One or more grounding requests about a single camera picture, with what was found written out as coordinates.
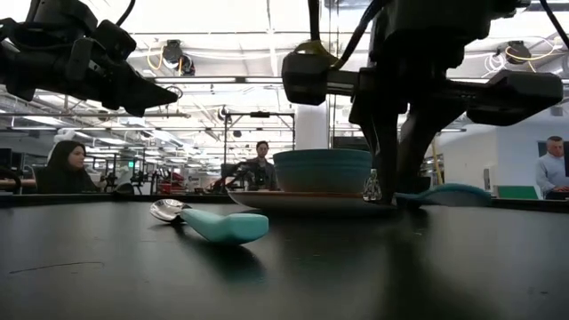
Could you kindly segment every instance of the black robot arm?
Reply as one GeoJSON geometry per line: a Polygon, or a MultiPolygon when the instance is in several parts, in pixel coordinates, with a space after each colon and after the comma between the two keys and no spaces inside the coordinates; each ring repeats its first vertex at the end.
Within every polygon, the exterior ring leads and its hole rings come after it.
{"type": "Polygon", "coordinates": [[[32,1],[25,22],[0,20],[0,83],[28,101],[43,89],[124,107],[134,116],[175,102],[176,93],[145,80],[126,62],[136,42],[119,25],[133,6],[134,0],[117,24],[97,25],[78,0],[32,1]]]}
{"type": "MultiPolygon", "coordinates": [[[[309,0],[311,19],[317,19],[315,3],[309,0]]],[[[561,101],[563,85],[552,74],[502,70],[486,84],[446,78],[448,68],[462,63],[464,47],[488,36],[491,20],[511,17],[529,4],[373,0],[339,60],[322,53],[315,35],[284,58],[286,96],[310,105],[320,105],[327,94],[352,98],[349,121],[365,135],[379,173],[381,202],[390,204],[397,190],[412,190],[430,142],[461,114],[479,124],[512,125],[561,101]],[[359,72],[340,70],[371,19],[368,66],[359,72]],[[401,114],[407,121],[398,139],[401,114]]]]}

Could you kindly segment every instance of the silver spoon head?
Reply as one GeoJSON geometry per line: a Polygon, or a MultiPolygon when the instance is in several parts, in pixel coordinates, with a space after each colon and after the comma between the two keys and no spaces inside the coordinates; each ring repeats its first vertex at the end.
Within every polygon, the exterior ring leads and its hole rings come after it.
{"type": "Polygon", "coordinates": [[[150,206],[150,214],[158,220],[176,222],[181,220],[180,212],[187,208],[191,207],[178,200],[162,199],[154,202],[150,206]]]}

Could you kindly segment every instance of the woman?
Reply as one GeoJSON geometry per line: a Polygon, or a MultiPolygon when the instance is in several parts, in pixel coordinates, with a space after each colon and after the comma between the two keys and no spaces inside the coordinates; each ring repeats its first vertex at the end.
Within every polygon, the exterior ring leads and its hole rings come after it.
{"type": "Polygon", "coordinates": [[[47,167],[37,173],[37,191],[41,194],[80,194],[98,192],[84,168],[85,145],[61,141],[55,146],[47,167]]]}

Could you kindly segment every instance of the shirt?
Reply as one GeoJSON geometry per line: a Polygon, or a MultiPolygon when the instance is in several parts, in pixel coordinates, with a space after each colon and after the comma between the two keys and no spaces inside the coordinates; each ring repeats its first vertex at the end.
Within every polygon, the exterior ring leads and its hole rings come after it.
{"type": "MultiPolygon", "coordinates": [[[[247,162],[260,164],[261,160],[258,157],[256,157],[254,159],[247,160],[247,162]]],[[[278,186],[276,184],[275,166],[265,161],[265,165],[263,167],[265,168],[265,173],[267,174],[265,187],[268,188],[269,190],[277,190],[278,186]]]]}
{"type": "Polygon", "coordinates": [[[536,181],[543,195],[555,187],[569,186],[569,177],[565,173],[565,158],[548,153],[540,157],[536,167],[536,181]]]}
{"type": "Polygon", "coordinates": [[[97,186],[92,182],[85,170],[77,172],[58,170],[49,166],[36,173],[37,192],[40,194],[61,195],[97,192],[97,186]]]}

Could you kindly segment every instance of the white pillar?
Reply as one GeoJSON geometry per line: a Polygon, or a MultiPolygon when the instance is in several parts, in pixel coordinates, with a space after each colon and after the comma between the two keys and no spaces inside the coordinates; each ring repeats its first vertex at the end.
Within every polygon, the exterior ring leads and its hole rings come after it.
{"type": "Polygon", "coordinates": [[[297,150],[328,148],[330,124],[326,102],[320,106],[296,105],[294,120],[297,150]]]}

